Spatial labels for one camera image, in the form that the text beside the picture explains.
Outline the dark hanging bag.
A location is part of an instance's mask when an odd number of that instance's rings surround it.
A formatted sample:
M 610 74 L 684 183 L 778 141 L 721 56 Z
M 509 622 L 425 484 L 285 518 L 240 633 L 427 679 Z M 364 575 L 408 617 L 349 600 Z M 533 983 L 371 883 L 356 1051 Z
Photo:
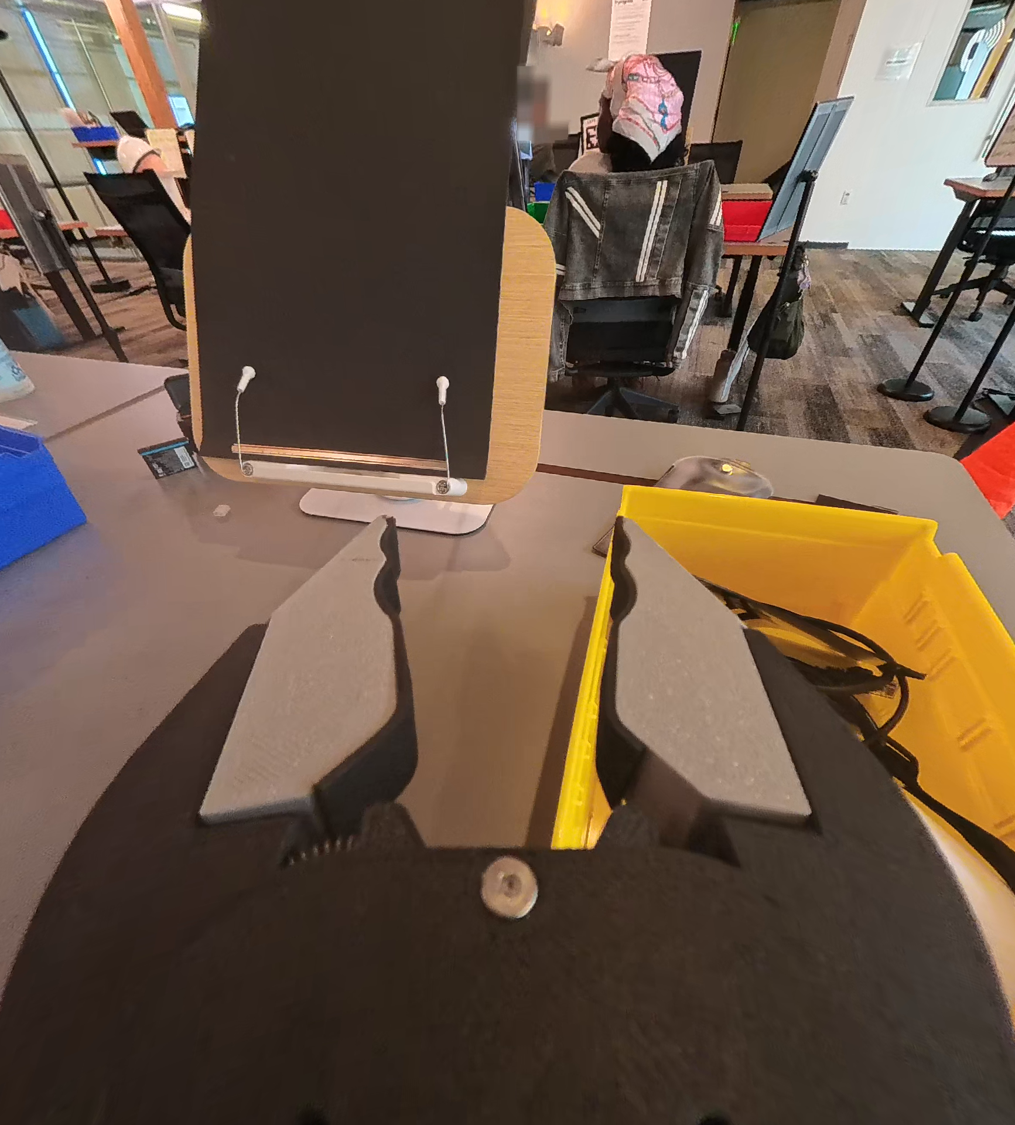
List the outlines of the dark hanging bag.
M 778 302 L 772 299 L 760 312 L 747 338 L 751 352 L 757 353 L 766 343 L 766 358 L 793 359 L 805 338 L 805 296 L 811 288 L 809 254 L 805 246 L 797 246 L 792 263 Z

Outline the yellow plastic bin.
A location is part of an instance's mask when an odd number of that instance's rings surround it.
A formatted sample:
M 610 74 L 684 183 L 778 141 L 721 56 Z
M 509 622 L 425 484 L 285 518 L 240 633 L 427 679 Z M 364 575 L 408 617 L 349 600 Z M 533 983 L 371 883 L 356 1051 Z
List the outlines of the yellow plastic bin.
M 541 1120 L 1015 1123 L 1015 1018 L 904 794 L 1010 867 L 1015 642 L 929 520 L 627 487 L 631 519 L 738 618 L 811 818 L 661 839 L 595 752 L 602 572 L 541 896 L 492 1029 L 540 1029 Z

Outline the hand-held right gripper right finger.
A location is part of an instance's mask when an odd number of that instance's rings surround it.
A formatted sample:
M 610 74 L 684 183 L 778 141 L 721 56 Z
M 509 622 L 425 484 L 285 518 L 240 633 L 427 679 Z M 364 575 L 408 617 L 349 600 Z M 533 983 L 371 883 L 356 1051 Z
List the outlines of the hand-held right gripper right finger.
M 724 818 L 808 824 L 746 627 L 627 516 L 610 575 L 595 752 L 609 804 L 630 806 L 661 839 L 697 839 Z

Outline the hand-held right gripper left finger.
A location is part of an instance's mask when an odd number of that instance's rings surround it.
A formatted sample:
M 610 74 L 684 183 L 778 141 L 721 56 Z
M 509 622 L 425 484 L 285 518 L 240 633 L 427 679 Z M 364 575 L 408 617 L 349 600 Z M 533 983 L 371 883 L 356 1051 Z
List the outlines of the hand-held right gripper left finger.
M 351 839 L 417 767 L 397 526 L 377 518 L 275 610 L 199 808 Z

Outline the black sign stand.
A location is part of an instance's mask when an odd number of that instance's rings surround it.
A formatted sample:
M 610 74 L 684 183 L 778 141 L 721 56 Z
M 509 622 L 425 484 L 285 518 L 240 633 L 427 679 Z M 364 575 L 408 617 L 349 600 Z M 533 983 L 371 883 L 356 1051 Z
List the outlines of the black sign stand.
M 0 202 L 10 218 L 15 237 L 23 241 L 38 274 L 54 295 L 82 341 L 104 339 L 122 362 L 128 357 L 117 330 L 106 320 L 93 289 L 87 284 L 69 236 L 87 234 L 83 220 L 71 220 L 63 230 L 27 159 L 0 153 Z
M 796 251 L 801 246 L 803 222 L 811 205 L 816 180 L 818 180 L 823 163 L 838 136 L 852 104 L 853 97 L 848 96 L 814 105 L 794 153 L 785 165 L 785 176 L 781 178 L 776 192 L 771 199 L 764 225 L 760 230 L 756 242 L 754 242 L 762 246 L 774 248 L 776 256 L 781 258 L 781 269 L 776 274 L 773 294 L 767 302 L 769 315 L 764 334 L 758 338 L 753 369 L 742 397 L 740 413 L 736 423 L 738 432 L 747 428 L 754 402 L 757 398 L 761 374 L 763 374 L 767 360 L 771 333 L 776 323 L 776 312 L 784 303 Z

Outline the black office chair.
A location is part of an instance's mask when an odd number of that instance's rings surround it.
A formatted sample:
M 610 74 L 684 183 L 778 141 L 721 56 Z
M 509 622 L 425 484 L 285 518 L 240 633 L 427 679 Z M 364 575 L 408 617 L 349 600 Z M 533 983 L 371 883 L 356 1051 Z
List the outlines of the black office chair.
M 934 292 L 935 297 L 946 298 L 954 291 L 973 290 L 976 292 L 974 309 L 967 317 L 973 322 L 982 318 L 983 302 L 992 292 L 1000 292 L 1006 305 L 1015 304 L 1015 286 L 1009 280 L 1010 269 L 1015 267 L 1015 200 L 1007 202 L 1004 207 L 1001 217 L 983 248 L 983 253 L 981 255 L 974 253 L 983 238 L 985 230 L 990 224 L 992 204 L 995 200 L 985 200 L 985 202 L 978 204 L 973 218 L 958 244 L 959 251 L 968 255 L 967 262 L 974 262 L 977 266 L 986 264 L 989 270 L 986 274 L 978 274 L 978 277 L 974 274 L 973 278 L 963 284 L 956 282 Z
M 187 328 L 185 253 L 190 237 L 185 219 L 155 172 L 99 176 L 86 180 L 149 266 L 168 322 Z
M 677 298 L 641 297 L 571 302 L 566 370 L 571 377 L 601 380 L 603 390 L 589 415 L 676 423 L 679 407 L 635 389 L 644 378 L 667 377 Z

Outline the black book stand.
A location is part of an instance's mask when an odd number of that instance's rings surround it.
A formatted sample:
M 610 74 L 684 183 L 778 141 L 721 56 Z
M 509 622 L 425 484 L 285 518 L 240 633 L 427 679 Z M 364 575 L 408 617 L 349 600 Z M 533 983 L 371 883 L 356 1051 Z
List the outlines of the black book stand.
M 512 500 L 539 461 L 556 288 L 511 198 L 532 2 L 203 9 L 198 452 L 239 483 Z

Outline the grey pouch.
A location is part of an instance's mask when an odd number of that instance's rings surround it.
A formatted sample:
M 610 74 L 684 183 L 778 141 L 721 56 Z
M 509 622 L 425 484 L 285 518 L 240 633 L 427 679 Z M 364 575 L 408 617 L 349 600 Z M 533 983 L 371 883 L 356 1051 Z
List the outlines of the grey pouch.
M 710 456 L 680 458 L 655 482 L 655 487 L 742 500 L 771 500 L 775 494 L 773 484 L 749 464 Z

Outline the small black battery pack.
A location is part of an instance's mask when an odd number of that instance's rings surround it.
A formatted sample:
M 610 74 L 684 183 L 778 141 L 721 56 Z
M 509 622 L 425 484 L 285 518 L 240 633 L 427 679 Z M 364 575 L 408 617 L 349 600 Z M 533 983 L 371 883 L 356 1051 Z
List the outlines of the small black battery pack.
M 137 453 L 149 467 L 149 472 L 158 480 L 200 468 L 197 451 L 185 438 L 143 446 Z

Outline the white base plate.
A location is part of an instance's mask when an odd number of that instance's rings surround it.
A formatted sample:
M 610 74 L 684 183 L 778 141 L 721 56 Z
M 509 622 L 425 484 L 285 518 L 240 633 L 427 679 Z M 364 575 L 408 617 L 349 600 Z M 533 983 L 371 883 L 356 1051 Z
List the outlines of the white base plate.
M 388 518 L 399 529 L 458 537 L 486 526 L 494 506 L 313 488 L 303 494 L 299 510 L 311 518 L 363 526 Z

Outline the red plastic bin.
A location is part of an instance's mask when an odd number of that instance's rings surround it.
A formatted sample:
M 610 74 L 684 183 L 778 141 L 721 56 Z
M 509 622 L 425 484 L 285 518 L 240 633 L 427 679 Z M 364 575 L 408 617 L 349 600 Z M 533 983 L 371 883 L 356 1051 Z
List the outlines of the red plastic bin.
M 726 198 L 722 200 L 724 241 L 727 244 L 751 244 L 763 237 L 773 200 Z

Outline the white bottle with black cap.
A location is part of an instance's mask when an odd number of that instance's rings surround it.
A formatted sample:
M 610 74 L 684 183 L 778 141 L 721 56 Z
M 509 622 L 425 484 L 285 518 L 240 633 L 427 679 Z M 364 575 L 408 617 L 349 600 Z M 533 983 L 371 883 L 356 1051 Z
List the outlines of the white bottle with black cap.
M 1015 891 L 944 818 L 917 796 L 908 793 L 904 796 L 934 839 L 940 856 L 964 896 L 991 958 L 997 983 L 1015 1018 Z

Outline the grey denim jacket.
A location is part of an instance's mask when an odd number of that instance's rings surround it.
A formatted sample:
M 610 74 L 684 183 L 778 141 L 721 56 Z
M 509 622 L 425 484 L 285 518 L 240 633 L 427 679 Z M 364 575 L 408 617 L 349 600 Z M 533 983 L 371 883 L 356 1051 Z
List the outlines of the grey denim jacket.
M 711 161 L 661 170 L 565 171 L 544 218 L 556 261 L 548 379 L 566 374 L 572 306 L 675 303 L 664 361 L 686 360 L 724 256 L 724 207 Z

